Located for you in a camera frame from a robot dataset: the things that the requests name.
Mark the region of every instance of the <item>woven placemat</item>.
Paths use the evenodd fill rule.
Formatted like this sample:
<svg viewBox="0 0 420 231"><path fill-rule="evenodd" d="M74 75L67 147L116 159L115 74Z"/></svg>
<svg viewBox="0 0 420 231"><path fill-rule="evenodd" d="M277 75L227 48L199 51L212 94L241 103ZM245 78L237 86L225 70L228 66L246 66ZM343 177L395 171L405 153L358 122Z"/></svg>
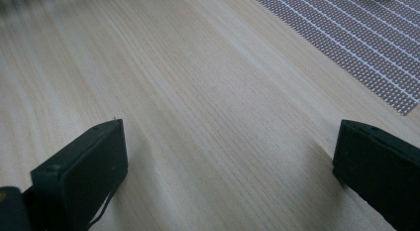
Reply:
<svg viewBox="0 0 420 231"><path fill-rule="evenodd" d="M400 114L420 101L420 0L258 0Z"/></svg>

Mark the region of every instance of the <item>striped placemat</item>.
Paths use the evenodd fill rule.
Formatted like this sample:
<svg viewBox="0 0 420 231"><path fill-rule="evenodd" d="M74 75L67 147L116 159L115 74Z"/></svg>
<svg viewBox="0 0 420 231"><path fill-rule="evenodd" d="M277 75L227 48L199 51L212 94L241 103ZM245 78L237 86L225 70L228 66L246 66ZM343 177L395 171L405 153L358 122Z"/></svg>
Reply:
<svg viewBox="0 0 420 231"><path fill-rule="evenodd" d="M420 0L258 0L400 114L420 101Z"/></svg>

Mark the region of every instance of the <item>light wood surface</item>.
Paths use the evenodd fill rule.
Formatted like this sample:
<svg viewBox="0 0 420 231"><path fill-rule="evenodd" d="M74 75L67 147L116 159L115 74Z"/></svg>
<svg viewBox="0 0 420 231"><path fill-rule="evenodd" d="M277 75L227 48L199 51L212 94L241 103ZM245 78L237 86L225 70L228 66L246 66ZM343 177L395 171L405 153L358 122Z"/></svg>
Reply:
<svg viewBox="0 0 420 231"><path fill-rule="evenodd" d="M124 119L92 230L393 230L333 177L342 119L400 116L255 0L34 0L0 17L0 186Z"/></svg>

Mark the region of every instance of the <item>patterned mat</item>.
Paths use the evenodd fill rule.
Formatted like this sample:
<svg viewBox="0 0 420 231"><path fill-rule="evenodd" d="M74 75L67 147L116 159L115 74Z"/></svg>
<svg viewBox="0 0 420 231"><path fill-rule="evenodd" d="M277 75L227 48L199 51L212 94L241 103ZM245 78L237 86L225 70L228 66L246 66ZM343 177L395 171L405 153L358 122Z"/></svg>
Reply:
<svg viewBox="0 0 420 231"><path fill-rule="evenodd" d="M420 0L258 0L400 114L420 101Z"/></svg>

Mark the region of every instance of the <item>black object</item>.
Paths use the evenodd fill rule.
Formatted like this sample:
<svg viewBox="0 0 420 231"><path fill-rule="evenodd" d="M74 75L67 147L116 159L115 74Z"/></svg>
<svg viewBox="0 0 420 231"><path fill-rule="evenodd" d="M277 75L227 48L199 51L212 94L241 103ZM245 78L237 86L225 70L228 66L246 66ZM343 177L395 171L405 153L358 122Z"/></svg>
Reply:
<svg viewBox="0 0 420 231"><path fill-rule="evenodd" d="M343 120L333 173L396 230L420 230L420 149L373 126Z"/></svg>
<svg viewBox="0 0 420 231"><path fill-rule="evenodd" d="M0 230L87 230L102 216L127 171L123 121L94 126L31 171L33 186L23 193L23 203L17 188L0 188L13 195L6 196L13 199L9 205L0 200ZM12 213L17 226L4 228ZM32 229L19 226L18 219L27 217Z"/></svg>

